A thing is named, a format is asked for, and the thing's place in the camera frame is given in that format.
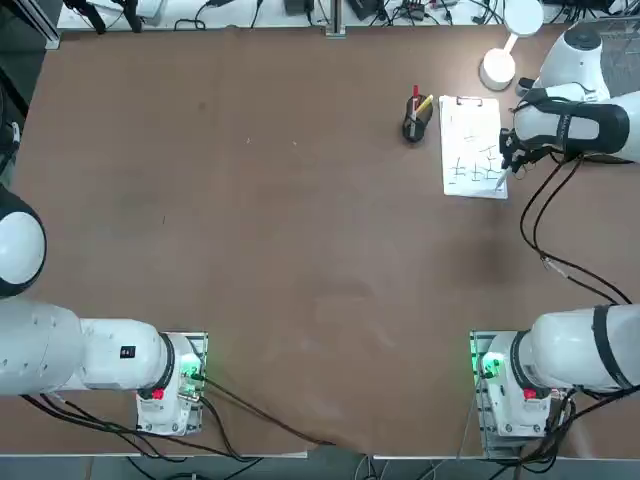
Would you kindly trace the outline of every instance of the white paper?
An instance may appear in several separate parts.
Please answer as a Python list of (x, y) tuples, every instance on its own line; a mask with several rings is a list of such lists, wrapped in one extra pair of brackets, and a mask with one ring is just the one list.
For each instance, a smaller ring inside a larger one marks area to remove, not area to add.
[(502, 175), (500, 106), (493, 98), (440, 97), (445, 195), (507, 198)]

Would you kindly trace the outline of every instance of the brown table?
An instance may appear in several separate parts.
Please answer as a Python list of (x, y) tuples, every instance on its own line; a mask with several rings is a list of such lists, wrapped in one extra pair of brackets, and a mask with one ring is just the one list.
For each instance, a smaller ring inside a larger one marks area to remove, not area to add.
[[(514, 49), (535, 76), (559, 33)], [(29, 292), (81, 316), (206, 330), (209, 372), (310, 434), (360, 451), (454, 455), (472, 329), (528, 328), (598, 299), (547, 272), (518, 234), (550, 170), (509, 200), (442, 193), (439, 126), (409, 148), (413, 83), (490, 95), (477, 67), (502, 27), (67, 37), (47, 55), (16, 191), (48, 230)], [(512, 91), (497, 95), (503, 124)], [(541, 242), (640, 297), (640, 169), (583, 168)], [(130, 393), (80, 394), (133, 423)], [(244, 452), (309, 445), (220, 402)], [(0, 401), (3, 453), (128, 452), (117, 438)], [(568, 455), (638, 458), (637, 402), (575, 425)], [(481, 448), (474, 418), (465, 455)], [(193, 440), (219, 446), (212, 425)], [(168, 447), (167, 451), (183, 450)]]

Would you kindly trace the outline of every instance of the electronic equipment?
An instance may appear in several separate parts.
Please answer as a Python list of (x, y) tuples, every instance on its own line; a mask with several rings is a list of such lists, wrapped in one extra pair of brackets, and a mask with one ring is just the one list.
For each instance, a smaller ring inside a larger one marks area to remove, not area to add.
[(284, 0), (287, 15), (304, 15), (313, 12), (314, 0)]
[(360, 20), (364, 20), (371, 15), (378, 15), (384, 9), (384, 3), (381, 0), (348, 0), (348, 2)]

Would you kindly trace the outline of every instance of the desk lamp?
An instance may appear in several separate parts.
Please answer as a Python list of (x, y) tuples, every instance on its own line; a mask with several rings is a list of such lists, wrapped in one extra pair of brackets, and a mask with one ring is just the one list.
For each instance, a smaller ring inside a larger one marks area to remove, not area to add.
[(510, 32), (504, 48), (489, 50), (480, 65), (480, 80), (490, 90), (504, 90), (516, 74), (511, 49), (518, 37), (530, 37), (542, 26), (544, 12), (538, 0), (509, 0), (503, 12)]

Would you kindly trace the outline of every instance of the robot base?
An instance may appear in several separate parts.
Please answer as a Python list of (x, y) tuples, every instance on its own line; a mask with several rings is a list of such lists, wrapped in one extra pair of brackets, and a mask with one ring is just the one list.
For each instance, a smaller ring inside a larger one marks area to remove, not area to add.
[(489, 458), (517, 456), (532, 438), (544, 436), (549, 416), (550, 397), (525, 399), (513, 378), (509, 349), (515, 334), (472, 331), (469, 337), (478, 421)]
[(136, 428), (159, 435), (190, 435), (202, 430), (200, 395), (204, 383), (188, 377), (205, 375), (208, 336), (205, 332), (166, 332), (175, 350), (175, 364), (162, 398), (136, 395)]

